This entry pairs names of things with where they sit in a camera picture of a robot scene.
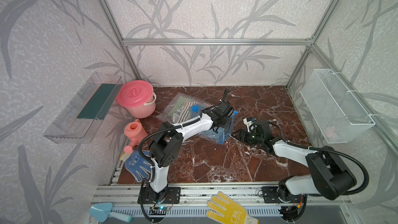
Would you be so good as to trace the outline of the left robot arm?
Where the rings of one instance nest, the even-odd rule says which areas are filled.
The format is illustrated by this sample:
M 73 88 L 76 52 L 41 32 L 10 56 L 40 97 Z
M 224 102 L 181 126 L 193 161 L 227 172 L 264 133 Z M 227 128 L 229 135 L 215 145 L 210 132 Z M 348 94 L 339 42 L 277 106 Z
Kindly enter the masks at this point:
M 156 194 L 166 191 L 169 166 L 178 158 L 184 141 L 204 131 L 227 129 L 232 122 L 232 114 L 233 107 L 228 101 L 222 100 L 185 122 L 164 122 L 158 131 L 143 138 L 138 153 L 150 165 L 150 190 Z

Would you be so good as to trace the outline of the blue tank top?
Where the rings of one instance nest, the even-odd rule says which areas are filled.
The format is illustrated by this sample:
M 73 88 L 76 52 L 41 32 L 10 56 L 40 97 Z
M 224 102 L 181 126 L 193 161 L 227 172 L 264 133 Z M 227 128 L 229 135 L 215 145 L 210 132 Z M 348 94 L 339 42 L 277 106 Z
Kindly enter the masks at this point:
M 203 131 L 199 133 L 199 137 L 208 140 L 210 142 L 214 142 L 217 144 L 224 144 L 227 138 L 230 136 L 231 131 L 233 129 L 235 114 L 232 113 L 230 118 L 227 120 L 227 124 L 225 128 L 218 128 L 216 131 L 211 129 L 207 131 Z

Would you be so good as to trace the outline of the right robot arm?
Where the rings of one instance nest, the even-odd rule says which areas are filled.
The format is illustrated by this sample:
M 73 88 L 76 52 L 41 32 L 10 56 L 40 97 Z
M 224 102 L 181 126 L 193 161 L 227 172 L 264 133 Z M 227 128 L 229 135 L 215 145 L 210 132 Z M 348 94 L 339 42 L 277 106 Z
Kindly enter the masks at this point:
M 288 141 L 281 127 L 270 121 L 244 119 L 246 128 L 231 134 L 239 142 L 266 153 L 297 162 L 309 169 L 304 176 L 291 176 L 278 184 L 278 196 L 290 202 L 294 196 L 311 195 L 335 200 L 366 189 L 370 176 L 357 159 L 334 150 L 303 146 Z

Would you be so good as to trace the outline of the black white striped garment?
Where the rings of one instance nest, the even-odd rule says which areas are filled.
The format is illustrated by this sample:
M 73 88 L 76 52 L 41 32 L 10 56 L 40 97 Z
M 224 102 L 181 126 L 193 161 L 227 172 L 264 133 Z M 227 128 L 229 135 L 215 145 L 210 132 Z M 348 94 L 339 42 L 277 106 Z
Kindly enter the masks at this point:
M 170 117 L 172 123 L 180 123 L 191 119 L 190 109 L 193 105 L 200 104 L 199 101 L 192 100 L 192 102 L 187 102 L 185 106 L 181 109 L 176 111 L 174 114 L 168 113 L 168 117 Z

